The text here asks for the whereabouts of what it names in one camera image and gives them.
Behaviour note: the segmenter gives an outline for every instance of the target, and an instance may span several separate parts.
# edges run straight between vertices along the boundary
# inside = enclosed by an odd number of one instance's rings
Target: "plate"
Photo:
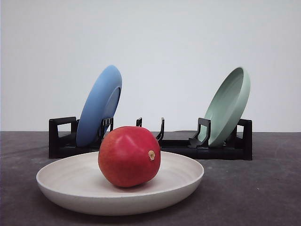
[[[159,210],[189,196],[203,166],[188,157],[161,152],[157,175],[131,188],[112,185],[98,168],[98,152],[55,161],[37,174],[42,193],[55,204],[80,213],[120,216]]]
[[[102,119],[114,116],[122,87],[118,69],[110,65],[97,78],[85,102],[76,133],[76,145],[84,147],[97,139]]]
[[[233,70],[213,97],[205,114],[211,120],[209,146],[221,146],[237,126],[250,94],[250,77],[238,67]],[[206,137],[206,127],[201,126],[200,141]]]

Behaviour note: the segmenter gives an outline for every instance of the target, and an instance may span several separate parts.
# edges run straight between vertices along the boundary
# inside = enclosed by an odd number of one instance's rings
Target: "plate rim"
[[[170,192],[170,191],[175,191],[175,190],[178,190],[178,189],[181,189],[181,188],[183,188],[183,187],[187,187],[187,186],[190,186],[190,185],[196,183],[197,181],[199,181],[199,180],[203,177],[203,175],[204,175],[204,173],[205,173],[205,169],[204,169],[203,165],[202,165],[200,162],[196,161],[195,159],[192,159],[192,158],[189,158],[189,157],[187,157],[187,156],[184,156],[184,155],[181,155],[181,154],[177,154],[177,153],[171,153],[171,152],[160,151],[160,152],[162,152],[162,153],[167,153],[167,154],[171,154],[171,155],[173,155],[173,154],[174,154],[174,155],[178,155],[178,156],[180,156],[180,157],[189,159],[190,161],[196,162],[196,163],[197,163],[198,165],[200,165],[200,167],[201,167],[201,174],[200,174],[196,179],[192,180],[192,181],[189,182],[189,183],[186,183],[186,184],[183,185],[183,186],[177,186],[177,187],[175,187],[175,188],[170,188],[170,189],[165,189],[165,190],[160,190],[160,191],[155,191],[155,192],[142,193],[142,194],[126,194],[126,195],[115,195],[115,196],[93,196],[93,195],[68,194],[68,193],[65,193],[65,192],[60,192],[60,191],[57,191],[57,190],[55,190],[55,189],[52,189],[52,188],[50,188],[49,186],[47,186],[47,185],[45,185],[44,183],[42,183],[42,182],[38,179],[39,174],[44,170],[44,168],[48,167],[49,165],[52,165],[52,164],[54,164],[54,163],[56,163],[56,162],[58,162],[58,161],[62,161],[62,160],[65,160],[65,159],[68,159],[68,158],[72,158],[72,157],[75,157],[75,156],[78,157],[78,156],[80,156],[80,155],[92,154],[92,153],[96,153],[96,152],[89,152],[89,153],[84,153],[84,154],[78,154],[78,155],[70,156],[70,157],[67,157],[67,158],[64,158],[64,159],[59,159],[59,160],[57,160],[57,161],[54,161],[54,162],[52,162],[52,163],[47,164],[46,166],[42,167],[42,168],[38,171],[38,173],[37,173],[37,175],[36,175],[36,180],[37,180],[38,185],[39,185],[39,186],[42,186],[43,188],[45,188],[45,189],[47,189],[47,190],[49,190],[49,191],[51,191],[51,192],[59,193],[59,194],[63,194],[63,195],[68,195],[68,196],[76,196],[76,197],[82,197],[82,198],[98,198],[98,199],[110,199],[110,198],[111,198],[111,199],[116,199],[116,198],[142,197],[142,196],[147,196],[147,195],[156,195],[156,194],[162,194],[162,193],[166,193],[166,192]]]

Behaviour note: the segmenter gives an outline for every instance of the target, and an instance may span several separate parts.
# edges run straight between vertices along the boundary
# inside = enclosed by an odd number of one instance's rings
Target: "black dish rack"
[[[208,140],[211,133],[211,121],[203,118],[198,119],[198,130],[186,139],[163,139],[164,118],[161,118],[161,129],[156,136],[162,151],[172,152],[193,159],[225,159],[225,160],[252,160],[252,121],[240,119],[238,126],[243,127],[243,135],[237,134],[237,126],[221,147],[209,147]],[[59,136],[58,125],[71,124],[71,132],[68,135]],[[101,141],[105,135],[105,128],[113,130],[113,118],[103,119],[99,127],[95,142],[85,147],[76,146],[76,131],[79,120],[76,117],[57,118],[49,120],[49,158],[65,158],[77,154],[95,152],[99,150]],[[136,126],[142,126],[142,118],[136,120]],[[198,135],[201,126],[206,127],[206,138],[201,142]]]

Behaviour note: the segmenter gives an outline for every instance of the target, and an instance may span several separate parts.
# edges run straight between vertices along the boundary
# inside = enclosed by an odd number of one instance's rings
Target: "green plate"
[[[205,114],[211,120],[209,146],[223,145],[236,127],[250,94],[250,77],[242,67],[232,71],[213,97]],[[206,127],[201,126],[200,141],[206,137]]]

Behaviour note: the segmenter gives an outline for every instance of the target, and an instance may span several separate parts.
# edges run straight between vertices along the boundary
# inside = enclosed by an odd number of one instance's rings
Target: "blue plate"
[[[118,69],[110,65],[98,77],[80,116],[76,145],[84,147],[97,139],[102,119],[114,116],[122,87]]]

